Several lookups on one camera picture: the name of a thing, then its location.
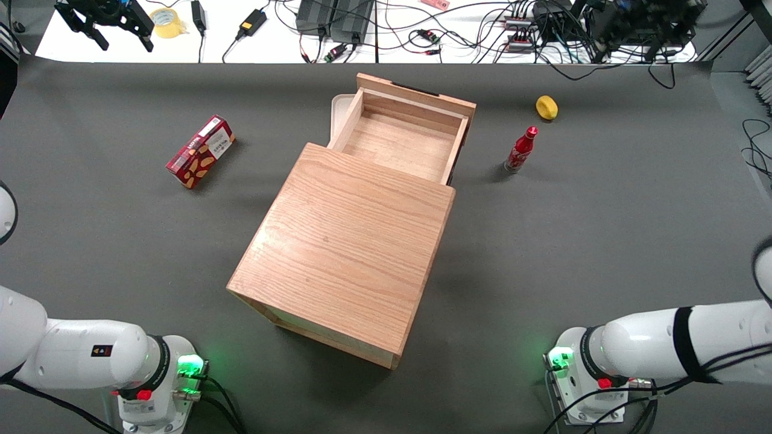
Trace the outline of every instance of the green led light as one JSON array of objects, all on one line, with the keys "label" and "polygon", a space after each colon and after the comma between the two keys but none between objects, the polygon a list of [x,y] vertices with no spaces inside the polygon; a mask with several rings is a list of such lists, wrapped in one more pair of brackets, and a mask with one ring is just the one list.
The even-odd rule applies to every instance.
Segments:
[{"label": "green led light", "polygon": [[177,373],[182,375],[199,375],[204,369],[204,359],[196,354],[180,356],[177,359]]},{"label": "green led light", "polygon": [[568,368],[568,365],[574,358],[574,350],[566,347],[555,347],[547,357],[552,362],[552,368],[555,371],[561,371]]}]

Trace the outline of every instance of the gray table surface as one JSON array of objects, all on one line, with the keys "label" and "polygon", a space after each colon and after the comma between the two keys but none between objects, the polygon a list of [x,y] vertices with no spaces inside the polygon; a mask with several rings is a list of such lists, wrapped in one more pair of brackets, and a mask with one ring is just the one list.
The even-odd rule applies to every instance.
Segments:
[{"label": "gray table surface", "polygon": [[[280,330],[225,290],[302,146],[329,140],[330,100],[353,92],[359,71],[478,104],[394,372]],[[539,433],[551,420],[541,354],[564,329],[758,298],[750,254],[770,210],[737,151],[744,138],[707,68],[676,75],[668,91],[635,66],[573,83],[546,66],[26,59],[0,120],[0,178],[21,207],[0,282],[51,317],[188,337],[250,432]],[[533,109],[545,93],[560,104],[549,124]],[[164,165],[215,113],[239,141],[187,191]],[[503,175],[531,124],[533,155]],[[102,414],[97,392],[56,394]],[[766,433],[770,402],[762,386],[689,386],[662,402],[654,432]],[[0,420],[15,434],[95,432],[15,392],[0,392]],[[231,431],[197,405],[188,432]]]}]

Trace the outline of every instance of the white table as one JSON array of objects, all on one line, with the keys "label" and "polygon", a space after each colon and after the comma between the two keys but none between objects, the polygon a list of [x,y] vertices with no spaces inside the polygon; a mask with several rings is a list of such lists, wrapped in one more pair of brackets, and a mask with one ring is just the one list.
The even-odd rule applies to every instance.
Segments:
[{"label": "white table", "polygon": [[[150,15],[151,12],[163,6],[150,3],[146,0],[138,0]],[[300,57],[299,42],[302,42],[306,53],[313,58],[318,50],[319,42],[316,36],[303,36],[297,32],[288,29],[282,22],[294,27],[295,16],[290,11],[296,11],[300,0],[287,0],[285,3],[275,3],[271,1],[266,7],[268,0],[201,0],[207,16],[208,30],[204,44],[204,63],[220,63],[222,54],[233,42],[236,31],[242,20],[255,8],[264,8],[268,15],[268,21],[257,31],[257,33],[248,38],[244,38],[236,44],[235,48],[228,54],[226,62],[228,63],[303,63]],[[449,30],[457,32],[470,41],[476,41],[479,24],[484,17],[488,20],[495,19],[499,12],[490,13],[494,9],[504,9],[509,2],[490,2],[485,5],[472,5],[478,3],[476,0],[451,0],[451,9],[457,8],[437,19]],[[410,5],[420,8],[427,13],[405,8]],[[469,7],[458,8],[459,6],[471,5]],[[51,18],[48,29],[36,52],[37,56],[47,59],[60,60],[65,62],[110,62],[110,63],[196,63],[198,61],[198,47],[201,42],[198,31],[195,29],[191,19],[190,0],[181,0],[173,8],[180,16],[180,19],[188,28],[188,33],[179,35],[173,39],[162,39],[153,34],[152,41],[155,48],[152,53],[144,50],[137,37],[114,27],[100,28],[110,48],[102,51],[97,44],[85,37],[82,33],[74,33],[62,20],[58,13]],[[424,54],[410,53],[404,49],[384,49],[399,46],[402,42],[408,40],[408,35],[413,29],[440,29],[440,25],[433,19],[414,25],[419,20],[429,17],[429,14],[440,12],[431,6],[424,5],[418,0],[389,0],[389,5],[379,3],[377,8],[378,24],[389,27],[399,28],[409,26],[392,32],[388,29],[379,29],[378,46],[380,49],[381,63],[439,63],[440,56],[426,56]],[[376,11],[373,11],[372,19],[375,20]],[[485,49],[471,49],[464,47],[452,41],[449,36],[442,38],[442,62],[444,63],[471,63],[475,59],[480,59],[480,51],[485,52],[487,47],[499,46],[506,41],[506,36],[513,32],[504,32],[503,25],[500,23],[491,23],[484,27],[483,35],[488,32],[488,28],[493,26],[489,35],[484,39],[482,46]],[[356,52],[350,58],[350,63],[374,63],[375,43],[374,37],[375,25],[370,23],[367,28],[365,43],[369,45],[358,46]],[[419,43],[426,43],[424,39],[417,39]],[[330,49],[337,46],[338,43],[332,39],[326,39],[323,42],[321,55],[324,56]],[[567,50],[559,43],[550,43],[542,51],[542,58],[538,63],[545,63],[547,58],[552,63],[576,63],[578,58],[582,63],[589,63],[587,53],[582,50],[572,49],[570,56]],[[408,48],[414,51],[424,51],[416,46]],[[686,62],[696,56],[694,46],[689,44],[681,53],[669,57],[669,62]],[[632,57],[633,61],[640,60],[637,56],[631,56],[629,53],[615,53],[612,56],[612,63],[623,63]],[[495,51],[491,50],[484,58],[482,63],[492,63],[496,58]],[[536,56],[533,52],[523,54],[504,54],[498,60],[498,63],[533,63]]]}]

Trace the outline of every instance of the black handle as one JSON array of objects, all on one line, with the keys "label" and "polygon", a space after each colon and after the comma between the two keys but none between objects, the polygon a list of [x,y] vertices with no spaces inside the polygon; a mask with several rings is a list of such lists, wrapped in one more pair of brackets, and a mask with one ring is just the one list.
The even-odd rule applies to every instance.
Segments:
[{"label": "black handle", "polygon": [[405,89],[415,90],[416,92],[426,93],[427,95],[432,95],[433,97],[439,97],[439,93],[429,92],[428,90],[423,90],[417,87],[408,86],[407,84],[400,84],[395,81],[392,81],[391,84],[399,87],[404,87]]}]

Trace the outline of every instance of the white tray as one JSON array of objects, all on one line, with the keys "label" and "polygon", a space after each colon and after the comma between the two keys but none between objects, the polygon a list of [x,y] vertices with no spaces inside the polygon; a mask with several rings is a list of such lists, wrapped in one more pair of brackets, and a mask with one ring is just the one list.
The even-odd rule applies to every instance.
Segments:
[{"label": "white tray", "polygon": [[333,98],[332,112],[330,113],[330,140],[333,139],[338,129],[343,126],[346,112],[353,100],[353,93],[343,93]]}]

